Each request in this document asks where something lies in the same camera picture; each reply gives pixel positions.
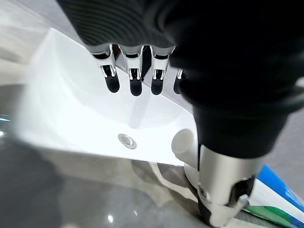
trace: silver metal part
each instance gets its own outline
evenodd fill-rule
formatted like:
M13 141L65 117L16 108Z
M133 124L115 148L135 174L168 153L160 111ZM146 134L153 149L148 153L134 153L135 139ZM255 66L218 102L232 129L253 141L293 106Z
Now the silver metal part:
M124 46L119 46L122 54L123 54L123 59L124 63L127 69L127 72L129 74L130 80L133 80L133 75L132 75L132 69L137 69L137 75L136 79L140 80L142 77L142 66L143 66L143 46L140 48L134 47L134 50L136 51L134 54L134 51L131 53L126 53L125 50L127 49L130 52L131 47L124 47Z
M240 181L255 177L263 160L264 156L254 159L233 158L201 146L198 195L211 212L209 221L212 226L226 225L246 206L247 194L241 195L231 204L232 189Z
M176 74L177 79L181 80L182 72L183 72L182 69L178 69L177 74Z
M159 47L150 46L150 49L152 54L152 78L155 80L157 78L157 72L161 71L160 80L163 80L169 65L169 55L172 53L175 47L167 48L166 53L164 53L163 50L160 50Z
M115 65L115 58L112 50L112 44L110 44L106 50L101 53L96 53L94 55L106 54L108 57L105 59L98 59L95 57L95 61L97 62L98 66L101 68L104 77L108 77L107 73L105 72L104 66L109 66L111 70L111 76L115 77L116 75L116 65Z
M129 149L134 150L137 147L135 140L126 134L118 134L118 140Z

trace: black fingertip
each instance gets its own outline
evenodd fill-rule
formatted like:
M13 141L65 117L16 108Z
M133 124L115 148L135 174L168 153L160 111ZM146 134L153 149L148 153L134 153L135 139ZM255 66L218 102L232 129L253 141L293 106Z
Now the black fingertip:
M117 74L115 75L115 77L112 76L105 77L105 83L108 89L112 93L116 93L119 90L120 86L119 86L119 80Z
M158 95L162 92L163 80L152 79L151 91L154 95Z
M174 82L174 86L173 86L173 90L176 94L181 94L180 82L181 82L181 80L176 77L175 82Z
M142 80L130 80L130 90L132 95L139 96L142 93Z

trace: chrome drain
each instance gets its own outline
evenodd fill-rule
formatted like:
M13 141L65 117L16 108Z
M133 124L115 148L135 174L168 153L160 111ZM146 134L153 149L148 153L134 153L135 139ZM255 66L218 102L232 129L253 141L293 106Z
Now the chrome drain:
M126 134L118 134L118 140L122 143L122 145L124 145L129 149L134 150L137 147L137 144L134 141L134 139L132 139L130 136Z

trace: toothpaste tube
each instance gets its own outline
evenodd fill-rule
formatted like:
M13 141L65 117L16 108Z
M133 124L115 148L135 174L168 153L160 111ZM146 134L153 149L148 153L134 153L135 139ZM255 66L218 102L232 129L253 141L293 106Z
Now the toothpaste tube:
M304 228L304 206L267 165L263 165L245 211L288 228Z

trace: white sink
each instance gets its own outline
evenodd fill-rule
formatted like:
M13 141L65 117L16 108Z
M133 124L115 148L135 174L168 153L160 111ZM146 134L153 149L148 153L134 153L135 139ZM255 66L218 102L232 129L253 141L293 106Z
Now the white sink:
M120 90L113 94L86 48L51 28L27 70L17 136L47 148L183 165L171 142L181 129L196 132L192 114L144 84L134 97L128 75L116 70ZM136 149L118 134L130 136Z

